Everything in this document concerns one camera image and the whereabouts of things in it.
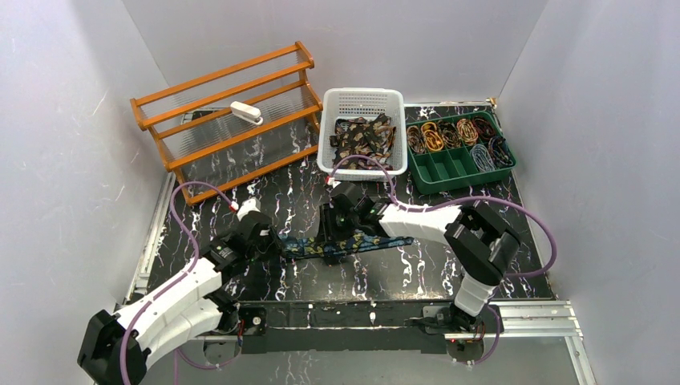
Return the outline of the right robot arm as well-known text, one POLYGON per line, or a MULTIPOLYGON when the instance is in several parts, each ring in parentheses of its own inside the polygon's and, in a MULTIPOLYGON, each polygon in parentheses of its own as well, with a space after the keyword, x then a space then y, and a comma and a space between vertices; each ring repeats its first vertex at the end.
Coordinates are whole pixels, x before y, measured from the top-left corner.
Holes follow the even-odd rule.
POLYGON ((401 205, 367 196, 355 184, 333 188, 330 204, 338 209, 337 225, 378 237, 412 237, 448 245, 465 275, 451 312, 474 318, 488 303, 516 256, 519 234, 481 201, 466 205, 401 205))

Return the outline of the blue floral tie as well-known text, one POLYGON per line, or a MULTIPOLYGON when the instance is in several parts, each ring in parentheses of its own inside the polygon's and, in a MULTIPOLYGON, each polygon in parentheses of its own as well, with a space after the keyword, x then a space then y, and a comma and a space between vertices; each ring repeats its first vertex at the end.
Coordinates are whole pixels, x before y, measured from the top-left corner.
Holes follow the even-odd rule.
POLYGON ((365 253, 411 245, 413 237, 380 237, 355 233, 344 241, 323 241, 315 237, 281 237, 288 259, 301 260, 317 257, 339 259, 350 254, 365 253))

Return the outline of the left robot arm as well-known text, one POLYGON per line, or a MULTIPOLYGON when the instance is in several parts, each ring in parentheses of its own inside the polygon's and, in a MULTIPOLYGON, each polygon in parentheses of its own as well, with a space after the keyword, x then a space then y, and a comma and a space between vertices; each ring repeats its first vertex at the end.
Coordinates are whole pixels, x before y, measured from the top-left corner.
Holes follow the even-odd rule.
POLYGON ((200 334, 241 337, 252 323, 225 285, 255 261, 331 255, 313 238, 284 240, 270 217, 254 206, 241 207, 236 226, 197 252, 197 258, 140 300, 91 317, 77 363, 95 383, 138 384, 157 359, 200 334))

